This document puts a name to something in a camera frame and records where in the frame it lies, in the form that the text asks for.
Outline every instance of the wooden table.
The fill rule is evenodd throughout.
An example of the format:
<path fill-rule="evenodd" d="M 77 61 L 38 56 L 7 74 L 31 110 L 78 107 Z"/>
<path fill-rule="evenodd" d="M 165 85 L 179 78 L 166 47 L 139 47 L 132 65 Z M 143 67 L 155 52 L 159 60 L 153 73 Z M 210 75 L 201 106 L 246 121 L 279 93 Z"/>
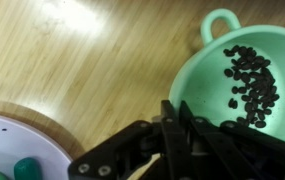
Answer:
<path fill-rule="evenodd" d="M 0 0 L 0 115 L 76 158 L 160 113 L 216 8 L 234 11 L 243 26 L 285 27 L 285 0 Z M 216 37 L 226 32 L 213 25 Z"/>

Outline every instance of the green bowl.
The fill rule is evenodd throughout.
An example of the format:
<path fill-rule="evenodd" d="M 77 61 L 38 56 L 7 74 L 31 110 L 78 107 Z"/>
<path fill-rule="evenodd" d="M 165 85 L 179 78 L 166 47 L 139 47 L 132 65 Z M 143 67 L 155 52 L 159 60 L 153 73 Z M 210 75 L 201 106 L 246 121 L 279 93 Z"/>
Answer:
<path fill-rule="evenodd" d="M 230 32 L 213 39 L 211 25 L 217 19 L 224 20 Z M 204 116 L 217 126 L 225 120 L 245 117 L 240 95 L 231 92 L 232 86 L 243 86 L 243 83 L 223 74 L 224 69 L 232 66 L 223 50 L 234 45 L 250 46 L 257 54 L 271 60 L 269 69 L 280 95 L 272 108 L 273 113 L 265 119 L 267 126 L 258 130 L 285 141 L 285 28 L 270 25 L 241 27 L 234 13 L 217 9 L 203 20 L 201 35 L 204 48 L 184 64 L 171 87 L 169 99 L 176 111 L 184 100 L 194 115 Z M 228 107 L 232 97 L 239 102 L 236 110 Z"/>

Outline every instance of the white bowl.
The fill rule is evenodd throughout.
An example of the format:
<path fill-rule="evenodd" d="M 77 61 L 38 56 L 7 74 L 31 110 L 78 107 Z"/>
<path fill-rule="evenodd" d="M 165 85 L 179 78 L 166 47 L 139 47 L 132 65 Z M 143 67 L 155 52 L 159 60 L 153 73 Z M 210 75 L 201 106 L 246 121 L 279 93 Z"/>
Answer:
<path fill-rule="evenodd" d="M 68 180 L 70 156 L 55 141 L 39 130 L 0 116 L 0 172 L 14 179 L 14 165 L 32 157 L 40 165 L 43 180 Z"/>

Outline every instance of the wood grain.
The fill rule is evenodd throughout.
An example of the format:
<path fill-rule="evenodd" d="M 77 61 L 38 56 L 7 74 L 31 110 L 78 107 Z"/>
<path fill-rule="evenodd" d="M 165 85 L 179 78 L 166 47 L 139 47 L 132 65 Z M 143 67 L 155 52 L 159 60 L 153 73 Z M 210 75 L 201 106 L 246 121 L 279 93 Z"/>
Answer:
<path fill-rule="evenodd" d="M 0 0 L 0 115 L 47 133 L 73 158 L 160 113 L 217 8 L 242 26 L 285 27 L 285 0 Z M 213 34 L 228 31 L 223 22 Z"/>

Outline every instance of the green bowl handle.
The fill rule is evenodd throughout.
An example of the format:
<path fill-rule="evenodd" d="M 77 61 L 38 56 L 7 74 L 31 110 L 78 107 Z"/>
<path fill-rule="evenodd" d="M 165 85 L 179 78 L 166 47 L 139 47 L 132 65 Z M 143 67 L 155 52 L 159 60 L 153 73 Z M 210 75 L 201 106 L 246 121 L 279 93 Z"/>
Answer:
<path fill-rule="evenodd" d="M 204 18 L 201 25 L 201 36 L 204 45 L 207 45 L 211 41 L 213 41 L 211 26 L 212 23 L 217 19 L 224 20 L 229 26 L 231 31 L 241 28 L 238 18 L 232 11 L 228 9 L 214 10 Z"/>

